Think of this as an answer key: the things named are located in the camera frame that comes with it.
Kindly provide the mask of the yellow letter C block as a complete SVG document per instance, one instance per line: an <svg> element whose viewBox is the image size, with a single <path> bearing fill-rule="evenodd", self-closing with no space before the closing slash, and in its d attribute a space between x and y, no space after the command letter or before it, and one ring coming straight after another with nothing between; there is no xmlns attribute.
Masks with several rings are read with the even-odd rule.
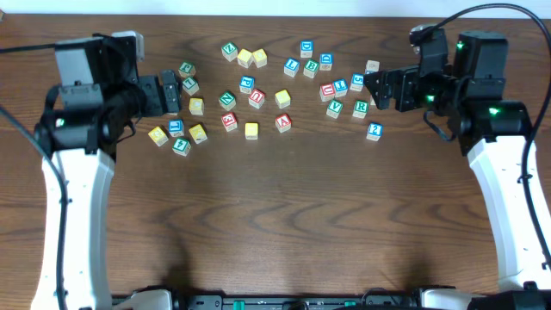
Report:
<svg viewBox="0 0 551 310"><path fill-rule="evenodd" d="M189 112L192 115L204 115L205 104L202 98L192 97L189 99Z"/></svg>

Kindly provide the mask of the green letter R block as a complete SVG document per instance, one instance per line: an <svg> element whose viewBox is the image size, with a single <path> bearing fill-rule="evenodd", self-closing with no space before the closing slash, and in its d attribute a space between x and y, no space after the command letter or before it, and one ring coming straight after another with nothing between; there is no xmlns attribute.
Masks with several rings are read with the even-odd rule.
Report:
<svg viewBox="0 0 551 310"><path fill-rule="evenodd" d="M356 100L352 116L358 119L364 119L368 113L369 103L362 101L362 100Z"/></svg>

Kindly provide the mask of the yellow letter O block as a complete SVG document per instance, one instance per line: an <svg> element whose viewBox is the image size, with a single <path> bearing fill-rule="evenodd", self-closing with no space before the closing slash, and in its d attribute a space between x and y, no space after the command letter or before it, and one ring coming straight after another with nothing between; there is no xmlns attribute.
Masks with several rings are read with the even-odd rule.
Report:
<svg viewBox="0 0 551 310"><path fill-rule="evenodd" d="M247 140L257 140L259 134L259 126L256 122L247 122L245 124L245 138Z"/></svg>

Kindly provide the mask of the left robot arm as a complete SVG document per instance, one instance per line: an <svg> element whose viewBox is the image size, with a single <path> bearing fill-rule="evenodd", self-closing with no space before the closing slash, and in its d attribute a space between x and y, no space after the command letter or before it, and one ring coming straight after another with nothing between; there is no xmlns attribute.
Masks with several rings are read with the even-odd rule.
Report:
<svg viewBox="0 0 551 310"><path fill-rule="evenodd" d="M34 129L43 151L46 230L34 309L180 309L177 293L149 286L115 297L108 285L106 213L116 147L143 117L181 108L171 70L141 76L144 38L134 31L54 45L60 82Z"/></svg>

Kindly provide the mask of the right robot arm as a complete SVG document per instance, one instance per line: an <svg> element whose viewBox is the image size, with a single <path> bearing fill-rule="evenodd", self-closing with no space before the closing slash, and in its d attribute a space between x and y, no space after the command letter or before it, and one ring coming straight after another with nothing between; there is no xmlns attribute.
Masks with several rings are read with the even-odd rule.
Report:
<svg viewBox="0 0 551 310"><path fill-rule="evenodd" d="M535 131L525 105L506 100L507 39L465 31L450 53L443 29L410 32L419 61L383 71L368 62L363 77L378 109L422 109L443 116L441 139L458 142L481 188L498 256L498 292L419 289L417 309L547 309L550 306L550 213L536 167Z"/></svg>

